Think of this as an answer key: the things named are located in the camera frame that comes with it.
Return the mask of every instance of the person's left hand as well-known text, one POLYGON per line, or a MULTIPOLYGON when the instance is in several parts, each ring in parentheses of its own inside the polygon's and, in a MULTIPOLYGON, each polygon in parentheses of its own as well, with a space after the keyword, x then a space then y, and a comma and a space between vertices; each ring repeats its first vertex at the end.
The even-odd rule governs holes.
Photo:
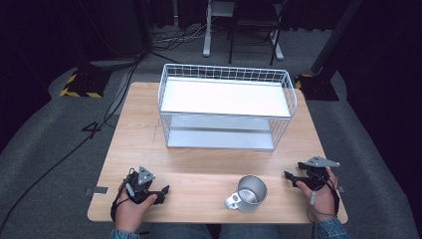
MULTIPOLYGON (((124 189, 120 195, 119 201, 124 201, 127 198, 127 192, 124 189)), ((154 204, 155 199, 157 199, 157 195, 152 194, 140 204, 136 204, 130 199, 120 204, 115 211, 114 228, 116 230, 135 233, 142 222, 143 214, 154 204)))
MULTIPOLYGON (((338 179, 332 173, 331 169, 327 168, 326 172, 329 176, 329 183, 331 183, 332 188, 337 189, 338 187, 338 179)), ((307 185, 302 181, 297 181, 296 185, 301 191, 304 193, 305 198, 308 202, 311 202, 311 197, 313 191, 310 190, 307 185)), ((336 217, 335 216, 335 202, 334 197, 332 196, 331 189, 324 185, 323 188, 316 191, 316 198, 315 204, 313 205, 312 213, 317 221, 322 221, 326 219, 331 219, 336 217)))

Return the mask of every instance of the table leg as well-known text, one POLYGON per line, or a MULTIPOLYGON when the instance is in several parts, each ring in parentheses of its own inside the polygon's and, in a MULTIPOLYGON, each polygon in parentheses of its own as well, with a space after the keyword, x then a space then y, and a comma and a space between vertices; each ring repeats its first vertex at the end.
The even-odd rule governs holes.
POLYGON ((211 54, 211 14, 212 14, 212 0, 208 0, 207 8, 207 30, 205 32, 204 51, 202 55, 209 57, 211 54))

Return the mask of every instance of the stainless steel cup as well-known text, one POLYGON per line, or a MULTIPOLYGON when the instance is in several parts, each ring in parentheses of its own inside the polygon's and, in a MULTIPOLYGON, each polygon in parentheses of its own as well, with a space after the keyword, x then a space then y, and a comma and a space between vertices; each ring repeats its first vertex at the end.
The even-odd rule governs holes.
POLYGON ((267 185, 255 175, 246 175, 238 183, 237 190, 224 202, 228 209, 254 212, 267 197, 267 185))

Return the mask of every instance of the white wire basket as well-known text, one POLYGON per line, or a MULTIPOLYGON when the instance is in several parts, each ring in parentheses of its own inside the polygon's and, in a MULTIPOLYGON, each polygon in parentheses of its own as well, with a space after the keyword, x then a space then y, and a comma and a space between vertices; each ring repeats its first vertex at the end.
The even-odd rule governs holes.
POLYGON ((284 70, 167 64, 158 91, 168 147, 274 150, 296 108, 284 70))

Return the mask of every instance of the wooden table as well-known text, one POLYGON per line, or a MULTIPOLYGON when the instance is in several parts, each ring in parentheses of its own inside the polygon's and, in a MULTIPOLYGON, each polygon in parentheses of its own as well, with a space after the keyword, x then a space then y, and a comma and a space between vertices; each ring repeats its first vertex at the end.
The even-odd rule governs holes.
MULTIPOLYGON (((158 83, 133 83, 88 211, 93 221, 111 221, 109 209, 122 180, 133 167, 143 165, 155 174, 150 190, 170 185, 164 204, 152 206, 147 222, 195 223, 309 223, 308 203, 298 188, 284 178, 284 171, 302 175, 299 161, 324 157, 305 99, 300 91, 298 110, 274 151, 240 149, 167 148, 157 107, 158 83), (224 200, 245 174, 261 177, 268 196, 254 213, 228 210, 224 200)), ((342 223, 347 214, 342 201, 342 223)))

